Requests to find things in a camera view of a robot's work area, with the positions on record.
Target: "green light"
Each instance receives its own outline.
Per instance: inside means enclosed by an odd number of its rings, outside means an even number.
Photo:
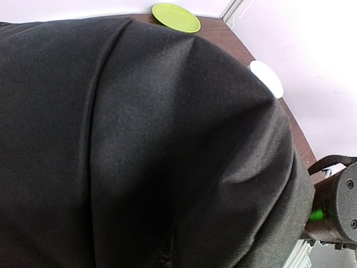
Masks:
[[[322,211],[322,209],[317,209],[313,211],[310,215],[310,220],[311,221],[321,221],[325,218],[325,214]]]

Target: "black cloth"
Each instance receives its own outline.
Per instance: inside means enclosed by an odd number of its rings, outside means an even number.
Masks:
[[[213,44],[0,27],[0,267],[281,267],[312,199],[284,111]]]

